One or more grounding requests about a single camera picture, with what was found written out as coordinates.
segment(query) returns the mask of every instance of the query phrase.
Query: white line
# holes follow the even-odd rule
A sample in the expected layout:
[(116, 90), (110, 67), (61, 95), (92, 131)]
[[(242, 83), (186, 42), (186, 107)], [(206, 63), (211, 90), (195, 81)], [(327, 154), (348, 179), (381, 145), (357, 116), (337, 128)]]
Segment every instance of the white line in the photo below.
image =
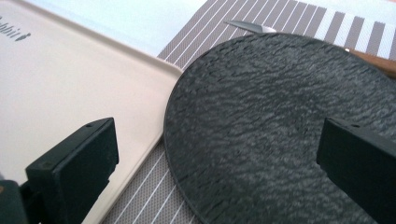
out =
[[(212, 8), (219, 0), (216, 0), (216, 2), (214, 2), (212, 4), (212, 6), (210, 6), (210, 8)], [(172, 51), (168, 54), (168, 56), (165, 58), (165, 60), (167, 60), (169, 58), (169, 56), (171, 56), (171, 54), (177, 49), (177, 47), (183, 42), (183, 40), (190, 34), (190, 32), (195, 28), (196, 25), (198, 25), (198, 23), (201, 21), (201, 19), (206, 15), (206, 13), (210, 10), (210, 8), (207, 9), (207, 11), (204, 13), (204, 15), (201, 16), (201, 18), (198, 20), (198, 22), (196, 22), (194, 24), (194, 26), (192, 26), (192, 28), (189, 30), (189, 32), (184, 35), (184, 37), (180, 40), (180, 42), (178, 42), (178, 44), (175, 46), (174, 49), (172, 49)]]
[(219, 20), (218, 24), (216, 24), (216, 26), (213, 28), (213, 30), (209, 33), (209, 35), (204, 39), (204, 41), (200, 44), (200, 46), (197, 48), (197, 50), (191, 55), (191, 57), (187, 60), (186, 64), (184, 64), (183, 66), (183, 70), (186, 68), (187, 64), (191, 61), (191, 59), (194, 57), (194, 55), (196, 54), (196, 52), (198, 51), (198, 49), (201, 48), (201, 46), (206, 42), (206, 40), (212, 35), (212, 33), (216, 30), (216, 28), (219, 26), (219, 24), (223, 21), (224, 17), (228, 14), (228, 12), (230, 12), (231, 8), (233, 8), (233, 6), (235, 5), (236, 1), (233, 3), (233, 5), (227, 10), (227, 12), (221, 17), (221, 19)]
[(207, 24), (201, 29), (201, 31), (198, 33), (198, 35), (195, 36), (195, 38), (190, 42), (190, 44), (183, 50), (183, 52), (178, 56), (178, 58), (175, 60), (174, 63), (177, 63), (177, 61), (183, 56), (183, 54), (187, 51), (187, 49), (191, 46), (191, 44), (195, 41), (195, 39), (201, 34), (201, 32), (206, 28), (206, 26), (212, 21), (212, 19), (218, 14), (218, 12), (221, 10), (221, 8), (225, 5), (226, 1), (224, 1), (223, 5), (219, 8), (219, 10), (210, 18), (210, 20), (207, 22)]
[(129, 202), (125, 205), (125, 207), (122, 209), (120, 215), (117, 217), (116, 221), (114, 221), (114, 224), (116, 224), (117, 222), (119, 222), (122, 214), (125, 212), (125, 210), (128, 208), (129, 204), (132, 202), (132, 200), (134, 199), (134, 196), (136, 196), (137, 192), (142, 188), (143, 184), (146, 182), (146, 180), (149, 178), (149, 175), (151, 174), (151, 172), (154, 170), (154, 168), (157, 166), (157, 163), (160, 161), (160, 159), (163, 157), (163, 154), (161, 154), (160, 158), (154, 163), (154, 165), (152, 166), (151, 170), (148, 172), (148, 174), (146, 175), (145, 179), (143, 180), (143, 182), (140, 184), (139, 188), (137, 188), (136, 192), (134, 193), (134, 195), (132, 196), (132, 198), (129, 200)]
[(373, 31), (374, 23), (375, 22), (372, 20), (364, 20), (355, 50), (360, 52), (366, 52), (371, 33)]
[[(242, 21), (245, 20), (245, 18), (247, 17), (248, 13), (245, 14), (245, 17), (242, 19)], [(231, 40), (231, 38), (233, 38), (233, 35), (235, 34), (236, 31), (237, 31), (237, 29), (235, 29), (235, 30), (233, 31), (233, 33), (230, 35), (230, 38), (228, 38), (228, 40)]]
[(308, 8), (308, 4), (305, 5), (304, 11), (303, 11), (303, 13), (301, 14), (301, 17), (298, 19), (296, 25), (294, 26), (293, 31), (291, 32), (292, 34), (294, 34), (294, 31), (296, 30), (296, 28), (297, 28), (297, 26), (298, 26), (298, 23), (300, 22), (301, 18), (304, 16), (304, 13), (305, 13), (305, 11), (306, 11), (307, 8)]
[(165, 179), (165, 177), (168, 173), (169, 173), (169, 170), (166, 171), (166, 173), (163, 175), (163, 178), (161, 178), (160, 183), (158, 183), (158, 185), (155, 187), (154, 191), (152, 191), (152, 193), (149, 195), (148, 200), (145, 202), (142, 209), (140, 209), (139, 214), (137, 214), (137, 216), (134, 219), (134, 221), (132, 222), (132, 224), (135, 224), (137, 219), (140, 217), (140, 215), (142, 215), (142, 212), (145, 210), (145, 208), (149, 204), (149, 201), (151, 200), (152, 196), (155, 194), (155, 191), (157, 191), (157, 188), (161, 185), (161, 183), (163, 182), (163, 180)]
[(251, 9), (253, 9), (254, 6), (256, 6), (256, 4), (257, 4), (258, 1), (259, 1), (259, 0), (256, 0), (256, 2), (253, 4), (253, 6), (252, 6), (252, 7), (250, 8), (250, 10), (248, 11), (248, 13), (245, 15), (243, 21), (247, 18), (248, 14), (251, 12)]
[(304, 30), (304, 33), (303, 33), (303, 35), (305, 35), (305, 33), (306, 33), (306, 30), (308, 29), (309, 25), (311, 24), (311, 21), (312, 21), (312, 19), (314, 19), (314, 17), (315, 17), (315, 13), (317, 13), (317, 10), (318, 10), (318, 7), (315, 7), (314, 14), (312, 14), (311, 20), (309, 20), (309, 23), (308, 23), (308, 25), (305, 27), (305, 30)]
[(343, 47), (346, 44), (347, 36), (349, 35), (349, 31), (354, 19), (355, 16), (348, 13), (344, 16), (343, 22), (341, 23), (340, 29), (338, 30), (337, 36), (335, 37), (334, 45)]
[[(242, 10), (242, 7), (244, 7), (246, 3), (247, 3), (247, 1), (245, 1), (244, 5), (242, 5), (241, 8), (239, 8), (239, 10), (235, 13), (235, 15), (233, 15), (232, 20), (235, 19), (236, 15), (238, 15), (238, 13)], [(218, 40), (220, 39), (220, 37), (222, 36), (222, 34), (224, 34), (224, 32), (227, 30), (228, 27), (229, 27), (229, 25), (227, 25), (227, 26), (224, 28), (223, 32), (221, 32), (221, 34), (218, 36), (218, 38), (215, 40), (215, 42), (212, 44), (212, 46), (210, 46), (210, 48), (213, 48), (213, 46), (218, 42)]]
[(377, 55), (381, 58), (389, 59), (390, 49), (392, 48), (393, 37), (395, 35), (396, 27), (390, 24), (385, 24), (384, 34), (382, 34), (381, 43)]
[(183, 206), (184, 202), (185, 202), (185, 201), (183, 201), (183, 203), (178, 207), (178, 209), (177, 209), (175, 215), (173, 216), (173, 218), (172, 218), (171, 222), (169, 222), (169, 224), (172, 224), (172, 223), (175, 221), (175, 218), (176, 218), (178, 212), (180, 211), (181, 206)]
[(168, 202), (169, 198), (171, 197), (173, 191), (176, 189), (176, 185), (173, 186), (171, 192), (168, 194), (168, 196), (166, 197), (165, 201), (163, 202), (163, 205), (161, 205), (160, 210), (157, 212), (157, 214), (155, 215), (154, 219), (152, 219), (152, 223), (154, 223), (154, 221), (157, 219), (158, 215), (161, 213), (161, 211), (163, 210), (163, 207), (166, 205), (166, 203)]
[(282, 15), (282, 12), (285, 10), (285, 7), (288, 5), (288, 3), (289, 3), (289, 0), (288, 0), (288, 2), (285, 4), (285, 6), (283, 6), (282, 11), (280, 11), (279, 15), (277, 16), (276, 20), (274, 21), (273, 26), (276, 24), (277, 20), (279, 20), (280, 15)]
[(262, 9), (260, 9), (259, 13), (257, 13), (256, 17), (253, 19), (253, 22), (259, 17), (260, 13), (262, 13), (262, 10), (264, 9), (265, 6), (267, 6), (268, 1), (265, 1), (264, 6), (262, 6)]
[(274, 8), (276, 7), (277, 3), (279, 2), (279, 0), (276, 0), (276, 3), (274, 4), (274, 7), (271, 8), (271, 11), (268, 13), (267, 17), (265, 17), (264, 22), (262, 23), (262, 25), (265, 24), (265, 22), (267, 21), (268, 17), (271, 15), (271, 12), (274, 10)]
[(286, 24), (288, 24), (288, 21), (290, 20), (291, 15), (294, 13), (294, 10), (297, 8), (297, 5), (299, 5), (299, 4), (300, 4), (300, 2), (297, 3), (296, 5), (294, 5), (293, 11), (290, 13), (288, 19), (286, 20), (285, 24), (283, 25), (283, 27), (282, 27), (282, 29), (280, 31), (283, 31), (283, 29), (285, 29), (285, 26), (286, 26)]
[(315, 38), (319, 40), (324, 40), (327, 32), (329, 31), (330, 24), (332, 23), (332, 18), (334, 17), (335, 10), (327, 9), (323, 16), (323, 19), (319, 25)]
[(194, 220), (194, 218), (195, 218), (195, 215), (193, 215), (193, 216), (192, 216), (192, 218), (191, 218), (191, 220), (190, 220), (189, 224), (191, 224), (191, 223), (192, 223), (192, 221)]

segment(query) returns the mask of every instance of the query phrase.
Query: grid pattern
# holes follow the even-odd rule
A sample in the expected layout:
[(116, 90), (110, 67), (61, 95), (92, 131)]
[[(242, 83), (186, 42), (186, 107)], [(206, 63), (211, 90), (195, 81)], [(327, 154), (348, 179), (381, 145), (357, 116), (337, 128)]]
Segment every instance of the grid pattern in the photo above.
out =
[[(208, 0), (158, 56), (183, 70), (219, 43), (248, 35), (224, 21), (278, 31), (396, 60), (396, 27), (293, 0)], [(199, 223), (169, 173), (163, 142), (148, 156), (103, 223)]]

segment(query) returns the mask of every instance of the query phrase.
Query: textured surface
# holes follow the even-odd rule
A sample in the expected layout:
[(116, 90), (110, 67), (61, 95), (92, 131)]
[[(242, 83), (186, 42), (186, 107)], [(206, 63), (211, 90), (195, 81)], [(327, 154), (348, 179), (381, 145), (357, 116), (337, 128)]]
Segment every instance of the textured surface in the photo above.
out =
[(372, 223), (315, 163), (325, 117), (395, 139), (396, 88), (342, 49), (297, 35), (213, 48), (170, 98), (171, 172), (203, 222)]

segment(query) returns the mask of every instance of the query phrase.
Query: wooden handle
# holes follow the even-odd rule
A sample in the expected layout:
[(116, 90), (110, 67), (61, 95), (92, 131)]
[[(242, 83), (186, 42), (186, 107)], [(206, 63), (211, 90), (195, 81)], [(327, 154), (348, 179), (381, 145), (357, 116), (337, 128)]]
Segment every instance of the wooden handle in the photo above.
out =
[(356, 50), (353, 50), (353, 49), (350, 49), (349, 52), (362, 58), (367, 63), (374, 65), (388, 77), (396, 79), (396, 62), (395, 61), (378, 58), (374, 55), (357, 52)]

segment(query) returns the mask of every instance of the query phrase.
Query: metal blade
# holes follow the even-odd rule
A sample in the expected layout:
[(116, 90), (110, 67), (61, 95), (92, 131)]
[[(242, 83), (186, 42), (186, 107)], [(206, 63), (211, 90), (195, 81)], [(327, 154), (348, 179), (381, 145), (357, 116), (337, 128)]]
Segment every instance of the metal blade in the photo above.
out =
[(246, 21), (226, 21), (226, 23), (256, 34), (262, 34), (262, 27), (258, 24)]

